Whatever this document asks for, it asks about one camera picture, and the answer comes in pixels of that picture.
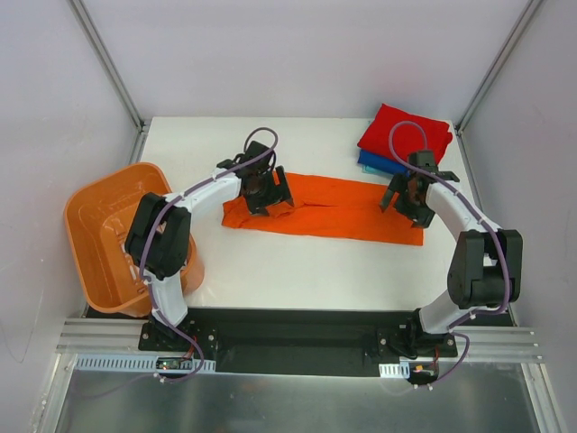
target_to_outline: white panel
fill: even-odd
[[[356,163],[356,143],[369,123],[155,117],[142,160],[158,165],[175,191],[183,190],[209,176],[221,160],[234,157],[253,129],[268,126],[279,134],[275,152],[287,172],[386,184],[390,178],[363,173]],[[271,143],[266,133],[254,138]],[[471,196],[456,139],[440,168],[454,171]],[[424,246],[233,230],[223,227],[222,219],[218,208],[192,226],[206,274],[200,288],[187,297],[189,306],[413,310],[446,289],[455,242],[439,217],[425,231]]]
[[[454,121],[527,0],[87,0],[142,115]]]
[[[69,196],[126,162],[128,116],[64,1],[0,6],[0,430],[31,431],[64,317],[82,290]]]
[[[523,326],[539,328],[567,424],[577,424],[577,3],[545,2],[465,132],[486,213],[525,239]]]

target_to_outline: blue cloth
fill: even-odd
[[[377,169],[373,169],[372,167],[369,167],[368,165],[362,166],[362,172],[367,173],[367,174],[376,174],[377,176],[384,176],[385,178],[388,178],[388,179],[390,179],[392,177],[392,175],[390,173],[387,173],[386,171],[380,171]]]
[[[383,156],[361,150],[358,162],[373,169],[385,171],[390,174],[405,173],[407,169],[396,161],[391,161]]]

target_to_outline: metal frame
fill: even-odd
[[[128,163],[135,163],[142,156],[150,121],[145,122],[140,115],[84,2],[82,0],[68,0],[68,2],[136,128],[137,137],[128,161]],[[492,87],[544,2],[545,0],[527,1],[526,7],[490,65],[456,127],[475,201],[481,208],[481,197],[467,158],[465,145],[461,140],[463,130],[471,121],[477,107]],[[52,432],[57,427],[78,354],[165,355],[138,351],[138,340],[143,323],[144,321],[141,320],[122,319],[72,318],[67,320],[57,346],[57,356],[50,379],[32,419],[33,431]],[[541,346],[536,341],[535,331],[522,327],[463,327],[460,330],[470,335],[472,339],[467,362],[521,364],[539,428],[544,432],[568,431],[563,424],[563,419],[559,416],[557,403],[551,392],[545,365],[542,364],[544,355]]]
[[[60,354],[168,355],[166,352],[139,351],[144,323],[146,320],[70,318],[64,324],[56,351]],[[540,364],[545,361],[532,328],[457,327],[455,330],[471,339],[469,363]],[[462,345],[457,344],[457,347],[460,355]]]
[[[458,135],[461,135],[463,133],[463,130],[467,127],[467,125],[471,121],[473,115],[475,114],[475,111],[477,110],[477,107],[479,106],[483,98],[485,98],[485,95],[487,95],[489,89],[493,86],[495,79],[497,79],[497,77],[499,76],[499,73],[507,63],[507,60],[511,56],[511,53],[517,47],[517,44],[525,34],[525,31],[527,30],[529,24],[531,24],[535,19],[536,13],[539,11],[539,8],[544,2],[545,0],[529,0],[527,2],[525,8],[523,9],[523,12],[521,12],[521,15],[515,22],[513,29],[511,29],[511,32],[508,34],[505,43],[503,43],[503,46],[499,50],[497,57],[491,63],[489,70],[487,71],[485,77],[483,77],[483,80],[481,81],[479,87],[475,91],[471,99],[471,102],[469,103],[469,105],[467,105],[467,108],[465,108],[463,117],[461,117],[461,120],[457,122],[456,129]]]
[[[39,418],[32,425],[33,432],[56,431],[77,359],[77,354],[58,355],[50,375],[49,388],[43,393]]]
[[[48,433],[57,427],[70,378],[79,358],[104,359],[114,354],[116,356],[113,357],[119,359],[149,359],[152,355],[169,355],[138,350],[141,328],[145,322],[139,319],[68,319],[57,346],[58,359],[51,376],[50,391],[44,394],[41,417],[34,431]],[[467,363],[521,364],[541,431],[568,431],[550,392],[545,365],[542,364],[545,355],[535,330],[525,327],[459,327],[457,330],[471,339]],[[110,365],[103,364],[101,370],[110,371]]]
[[[529,398],[533,403],[533,410],[537,424],[542,432],[569,432],[561,416],[559,405],[551,392],[549,375],[544,364],[521,364],[525,375]]]

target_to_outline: white wall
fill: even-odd
[[[521,325],[539,328],[577,424],[577,2],[545,2],[465,131],[487,214],[525,239]]]
[[[527,0],[86,0],[142,115],[456,121]]]
[[[2,2],[0,41],[0,431],[19,433],[82,300],[64,205],[134,129],[65,1]]]

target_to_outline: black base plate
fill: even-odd
[[[386,329],[382,331],[381,337],[386,338],[387,348],[397,355],[403,355],[411,359],[411,355],[434,357],[435,350],[438,349],[439,357],[454,358],[458,355],[457,346],[453,336],[449,334],[430,336],[428,340],[420,340],[415,344],[415,354],[407,353],[405,345],[405,335],[403,329]]]
[[[379,364],[396,364],[387,341],[400,336],[410,312],[266,309],[189,309],[179,328],[197,339],[206,359],[223,373],[374,377]],[[189,343],[150,320],[142,326],[142,351],[187,352]],[[439,345],[442,357],[456,346]],[[435,345],[423,347],[432,356]]]

